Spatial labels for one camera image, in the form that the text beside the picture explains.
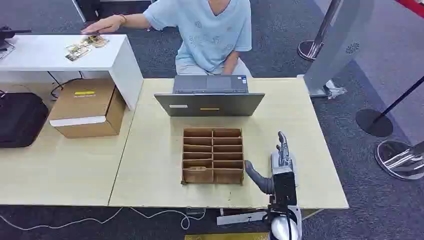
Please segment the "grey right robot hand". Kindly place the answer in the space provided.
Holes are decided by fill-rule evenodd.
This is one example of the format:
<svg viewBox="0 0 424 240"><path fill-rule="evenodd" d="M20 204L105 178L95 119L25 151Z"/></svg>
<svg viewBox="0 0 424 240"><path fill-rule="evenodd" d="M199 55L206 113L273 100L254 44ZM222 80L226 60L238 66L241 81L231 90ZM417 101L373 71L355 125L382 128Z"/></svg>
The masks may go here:
<svg viewBox="0 0 424 240"><path fill-rule="evenodd" d="M245 171L264 194L275 197L276 204L283 207L296 206L295 161L290 155L286 136L282 131L279 131L277 135L279 144L270 154L271 177L262 176L249 160L245 161Z"/></svg>

